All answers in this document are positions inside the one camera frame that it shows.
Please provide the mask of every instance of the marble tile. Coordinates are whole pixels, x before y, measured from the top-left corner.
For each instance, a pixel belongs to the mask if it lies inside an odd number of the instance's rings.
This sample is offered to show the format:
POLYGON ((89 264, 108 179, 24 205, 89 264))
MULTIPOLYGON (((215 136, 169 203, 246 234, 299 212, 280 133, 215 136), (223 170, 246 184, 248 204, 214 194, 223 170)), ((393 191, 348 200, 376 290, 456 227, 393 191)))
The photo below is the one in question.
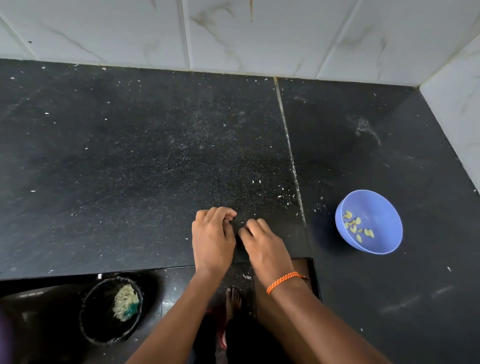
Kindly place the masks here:
POLYGON ((359 0, 317 78, 419 85, 479 32, 478 0, 359 0))
POLYGON ((32 53, 23 45, 15 32, 0 16, 0 58, 17 60, 35 59, 32 53))
POLYGON ((425 82, 420 91, 480 190, 480 36, 425 82))
POLYGON ((188 69, 180 0, 0 0, 42 61, 188 69))
POLYGON ((196 71, 315 78, 355 0, 183 0, 196 71))

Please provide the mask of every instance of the blue bowl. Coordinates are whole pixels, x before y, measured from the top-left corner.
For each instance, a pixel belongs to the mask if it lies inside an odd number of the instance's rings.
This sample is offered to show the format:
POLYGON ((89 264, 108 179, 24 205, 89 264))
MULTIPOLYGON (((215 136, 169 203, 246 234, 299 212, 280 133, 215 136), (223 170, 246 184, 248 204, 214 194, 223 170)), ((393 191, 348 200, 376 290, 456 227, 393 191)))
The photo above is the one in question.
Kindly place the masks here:
POLYGON ((350 192, 336 208, 335 224, 338 232, 347 243, 358 250, 373 254, 388 254, 394 251, 403 237, 402 220, 398 212, 388 200, 377 192, 356 190, 350 192), (345 211, 350 211, 353 217, 343 218, 345 211), (358 242, 344 222, 360 217, 361 224, 357 229, 372 229, 375 238, 360 233, 362 243, 358 242))

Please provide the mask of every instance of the grout line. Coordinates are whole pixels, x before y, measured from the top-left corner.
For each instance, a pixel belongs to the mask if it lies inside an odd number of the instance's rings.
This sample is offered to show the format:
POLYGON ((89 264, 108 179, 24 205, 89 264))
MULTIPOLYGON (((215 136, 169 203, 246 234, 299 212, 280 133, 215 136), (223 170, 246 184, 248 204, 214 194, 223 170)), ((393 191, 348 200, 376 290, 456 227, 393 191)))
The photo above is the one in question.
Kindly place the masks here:
POLYGON ((188 46, 188 44, 192 44, 192 39, 190 38, 190 17, 188 16, 188 8, 186 6, 183 6, 183 0, 177 0, 177 8, 179 9, 179 12, 181 10, 181 17, 182 17, 182 23, 183 23, 183 35, 185 36, 185 48, 187 50, 187 66, 189 71, 192 70, 192 65, 190 64, 190 61, 193 60, 192 54, 190 54, 191 50, 188 46))
POLYGON ((324 58, 322 59, 322 62, 320 63, 320 65, 318 66, 317 68, 317 75, 315 76, 316 79, 318 79, 318 76, 320 75, 320 73, 322 72, 323 68, 328 64, 328 61, 332 58, 333 56, 333 50, 338 42, 339 39, 343 38, 343 36, 345 35, 345 33, 347 32, 348 30, 348 27, 350 26, 350 24, 352 23, 353 21, 353 18, 355 15, 357 15, 357 12, 358 12, 358 9, 361 5, 361 3, 363 2, 363 0, 357 0, 357 2, 355 3, 355 5, 351 8, 351 11, 350 12, 347 12, 348 16, 346 16, 342 23, 340 24, 340 26, 338 27, 338 30, 337 30, 337 33, 335 34, 335 36, 333 37, 333 40, 332 42, 330 43, 330 45, 328 46, 328 50, 327 52, 325 53, 325 56, 324 58))
POLYGON ((32 57, 34 60, 38 61, 36 54, 27 46, 25 42, 22 41, 20 36, 13 30, 12 26, 6 21, 6 18, 0 14, 0 26, 3 26, 7 33, 12 37, 12 39, 18 44, 18 46, 23 49, 23 51, 32 57))
POLYGON ((293 179, 295 181, 295 189, 297 190, 297 200, 300 206, 301 219, 303 221, 304 227, 307 227, 307 220, 305 219, 305 213, 303 212, 303 204, 301 202, 299 180, 297 178, 295 163, 293 162, 293 153, 292 153, 292 146, 290 145, 290 137, 288 135, 287 119, 285 119, 285 112, 283 111, 283 103, 282 103, 282 95, 280 94, 280 86, 278 85, 278 80, 276 77, 273 78, 273 81, 275 82, 276 97, 278 98, 278 105, 280 106, 280 113, 282 114, 283 127, 285 129, 285 134, 287 135, 288 152, 290 153, 290 162, 292 163, 293 179))

